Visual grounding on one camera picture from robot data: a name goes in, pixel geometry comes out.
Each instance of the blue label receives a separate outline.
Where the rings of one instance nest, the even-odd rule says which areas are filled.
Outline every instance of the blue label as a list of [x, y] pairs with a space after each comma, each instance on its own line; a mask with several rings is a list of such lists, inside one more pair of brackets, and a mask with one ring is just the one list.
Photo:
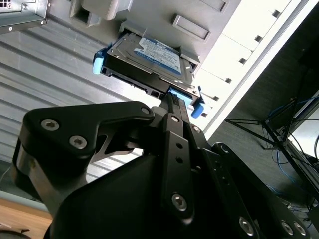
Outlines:
[[142, 56], [143, 58], [145, 58], [148, 61], [151, 61], [151, 62], [153, 62], [153, 63], [155, 63], [155, 64], [157, 64], [159, 66], [162, 66], [163, 68], [165, 68], [165, 69], [167, 69], [169, 71], [172, 71], [173, 73], [175, 73], [177, 75], [181, 75], [181, 72], [179, 72], [179, 71], [177, 71], [177, 70], [175, 70], [175, 69], [173, 69], [173, 68], [171, 68], [171, 67], [169, 67], [169, 66], [167, 66], [167, 65], [165, 65], [165, 64], [163, 64], [163, 63], [161, 63], [161, 62], [159, 62], [157, 60], [154, 60], [154, 59], [150, 58], [149, 56], [144, 55], [143, 53], [140, 53], [138, 51], [134, 51], [134, 52], [135, 52], [135, 54], [137, 54], [139, 56]]

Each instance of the hard drive label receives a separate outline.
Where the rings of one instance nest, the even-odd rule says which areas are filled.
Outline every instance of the hard drive label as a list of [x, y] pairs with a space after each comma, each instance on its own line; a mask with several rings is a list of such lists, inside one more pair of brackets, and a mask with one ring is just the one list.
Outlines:
[[139, 44], [143, 49], [134, 49], [135, 54], [181, 75], [179, 55], [175, 53], [174, 49], [146, 38], [142, 38]]

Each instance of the hard drive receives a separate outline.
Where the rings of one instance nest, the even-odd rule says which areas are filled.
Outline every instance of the hard drive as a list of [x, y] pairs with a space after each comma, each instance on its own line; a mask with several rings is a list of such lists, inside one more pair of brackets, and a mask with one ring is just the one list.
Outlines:
[[179, 52], [165, 44], [127, 33], [107, 52], [102, 73], [116, 76], [161, 99], [173, 86], [194, 100], [200, 98], [192, 85], [193, 69]]

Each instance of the silver screw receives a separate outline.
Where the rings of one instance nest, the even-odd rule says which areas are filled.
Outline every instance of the silver screw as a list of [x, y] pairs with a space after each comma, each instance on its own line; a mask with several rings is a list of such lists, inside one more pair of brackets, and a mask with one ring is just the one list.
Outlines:
[[253, 227], [250, 225], [249, 221], [247, 221], [243, 217], [239, 217], [239, 225], [240, 225], [241, 229], [244, 230], [244, 232], [248, 236], [252, 237], [254, 235]]
[[145, 113], [145, 114], [149, 114], [150, 113], [150, 111], [148, 110], [148, 109], [146, 109], [146, 108], [142, 108], [142, 111]]
[[179, 211], [183, 212], [187, 209], [186, 200], [180, 194], [178, 194], [178, 193], [173, 194], [171, 201], [173, 202], [174, 206]]
[[179, 122], [179, 119], [178, 119], [177, 117], [175, 117], [175, 116], [172, 116], [171, 119], [172, 119], [173, 121], [175, 121], [175, 122]]
[[60, 128], [60, 125], [58, 124], [57, 121], [52, 120], [52, 119], [45, 119], [41, 122], [42, 128], [48, 131], [56, 131]]
[[297, 228], [297, 230], [300, 232], [301, 235], [303, 235], [303, 236], [306, 235], [305, 229], [304, 229], [302, 226], [300, 226], [299, 223], [294, 222], [294, 225], [295, 225], [295, 227]]
[[281, 225], [283, 226], [283, 228], [285, 229], [285, 231], [289, 234], [289, 235], [293, 235], [294, 231], [291, 229], [291, 227], [285, 222], [285, 221], [281, 221]]
[[224, 147], [223, 145], [221, 145], [220, 148], [221, 148], [221, 150], [223, 150], [225, 153], [229, 153], [229, 152], [225, 149], [225, 147]]
[[85, 140], [85, 138], [75, 135], [72, 136], [69, 140], [70, 145], [72, 145], [73, 147], [77, 148], [77, 149], [83, 149], [87, 146], [87, 141]]
[[28, 8], [29, 8], [29, 7], [28, 7], [27, 4], [22, 4], [22, 9], [23, 9], [23, 10], [28, 10]]
[[197, 126], [193, 126], [193, 129], [197, 132], [200, 133], [200, 129]]

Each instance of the mounting hole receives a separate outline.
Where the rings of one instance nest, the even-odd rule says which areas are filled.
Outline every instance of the mounting hole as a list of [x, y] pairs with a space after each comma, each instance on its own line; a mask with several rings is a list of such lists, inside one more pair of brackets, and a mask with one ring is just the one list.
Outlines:
[[149, 111], [148, 109], [146, 109], [146, 108], [142, 108], [142, 111], [143, 111], [145, 114], [149, 114], [149, 113], [150, 113], [150, 111]]
[[223, 180], [223, 182], [224, 182], [225, 184], [229, 185], [229, 182], [228, 182], [227, 178], [222, 177], [221, 179]]
[[175, 116], [171, 116], [171, 119], [174, 121], [174, 122], [179, 122], [179, 119]]
[[218, 168], [221, 168], [221, 167], [222, 167], [221, 164], [220, 164], [220, 162], [218, 162], [218, 161], [215, 161], [215, 164], [216, 164], [216, 166], [217, 166]]
[[182, 160], [182, 158], [180, 158], [180, 157], [176, 157], [176, 161], [177, 161], [178, 163], [183, 163], [183, 160]]
[[180, 149], [183, 148], [183, 145], [181, 145], [180, 143], [177, 143], [176, 146], [177, 146], [178, 148], [180, 148]]

